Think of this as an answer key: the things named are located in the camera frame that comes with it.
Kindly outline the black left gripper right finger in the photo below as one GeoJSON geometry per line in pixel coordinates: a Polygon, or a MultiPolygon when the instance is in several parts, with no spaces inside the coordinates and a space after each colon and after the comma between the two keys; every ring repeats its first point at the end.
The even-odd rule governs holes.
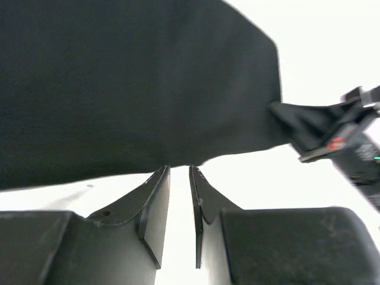
{"type": "Polygon", "coordinates": [[[244,210],[189,168],[196,267],[210,284],[378,284],[379,251],[344,207],[244,210]]]}

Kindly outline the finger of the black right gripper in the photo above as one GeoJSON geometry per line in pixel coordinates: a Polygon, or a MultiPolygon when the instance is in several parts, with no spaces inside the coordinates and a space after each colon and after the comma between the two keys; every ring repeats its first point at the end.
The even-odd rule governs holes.
{"type": "Polygon", "coordinates": [[[284,134],[301,156],[325,147],[341,128],[341,120],[349,109],[349,103],[299,106],[272,102],[269,105],[284,134]]]}
{"type": "Polygon", "coordinates": [[[327,132],[326,140],[350,140],[379,118],[379,86],[368,91],[359,87],[355,92],[356,95],[344,96],[346,101],[340,105],[343,114],[327,132]]]}

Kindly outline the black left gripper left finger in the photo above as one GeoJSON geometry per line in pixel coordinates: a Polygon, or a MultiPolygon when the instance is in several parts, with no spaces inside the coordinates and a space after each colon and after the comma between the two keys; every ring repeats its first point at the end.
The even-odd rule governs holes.
{"type": "Polygon", "coordinates": [[[1,213],[2,284],[153,284],[162,264],[170,168],[108,206],[1,213]]]}

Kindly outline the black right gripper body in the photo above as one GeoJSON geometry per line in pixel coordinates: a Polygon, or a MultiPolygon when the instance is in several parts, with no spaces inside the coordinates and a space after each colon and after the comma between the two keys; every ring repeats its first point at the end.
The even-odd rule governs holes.
{"type": "Polygon", "coordinates": [[[345,178],[379,210],[379,147],[363,132],[366,127],[345,123],[325,144],[300,155],[302,163],[330,159],[345,178]]]}

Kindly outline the black tank top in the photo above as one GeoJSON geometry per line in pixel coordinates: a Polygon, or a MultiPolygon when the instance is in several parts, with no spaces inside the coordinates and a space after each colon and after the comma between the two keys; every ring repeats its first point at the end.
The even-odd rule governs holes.
{"type": "Polygon", "coordinates": [[[273,41],[223,1],[2,1],[1,188],[286,143],[273,41]]]}

